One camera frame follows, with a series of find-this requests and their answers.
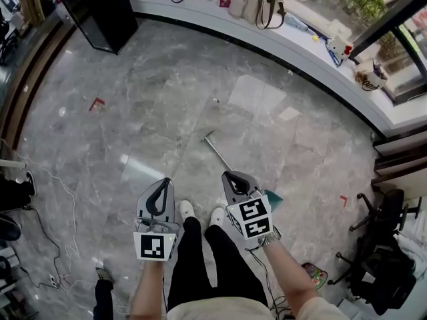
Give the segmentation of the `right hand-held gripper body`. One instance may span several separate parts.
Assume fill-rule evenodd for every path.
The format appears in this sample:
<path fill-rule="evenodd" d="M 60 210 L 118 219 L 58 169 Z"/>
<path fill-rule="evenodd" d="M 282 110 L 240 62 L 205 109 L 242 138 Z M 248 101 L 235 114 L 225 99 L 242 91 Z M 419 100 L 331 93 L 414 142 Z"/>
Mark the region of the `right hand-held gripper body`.
<path fill-rule="evenodd" d="M 239 171 L 232 172 L 250 183 L 248 193 L 234 194 L 222 174 L 222 183 L 228 202 L 226 213 L 232 225 L 245 240 L 271 233 L 273 231 L 272 208 L 268 196 L 261 192 L 258 182 L 252 176 Z"/>

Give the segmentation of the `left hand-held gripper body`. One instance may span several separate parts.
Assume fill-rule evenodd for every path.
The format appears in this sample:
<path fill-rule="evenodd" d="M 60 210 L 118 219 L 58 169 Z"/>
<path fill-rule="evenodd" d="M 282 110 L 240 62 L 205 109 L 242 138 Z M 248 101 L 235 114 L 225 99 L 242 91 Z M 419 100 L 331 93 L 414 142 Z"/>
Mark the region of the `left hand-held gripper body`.
<path fill-rule="evenodd" d="M 180 225 L 175 222 L 173 183 L 169 183 L 167 209 L 163 215 L 152 217 L 145 205 L 147 198 L 161 185 L 163 179 L 150 185 L 137 201 L 133 240 L 136 256 L 140 260 L 168 261 L 177 242 Z M 163 195 L 156 201 L 159 210 L 162 208 L 162 199 Z"/>

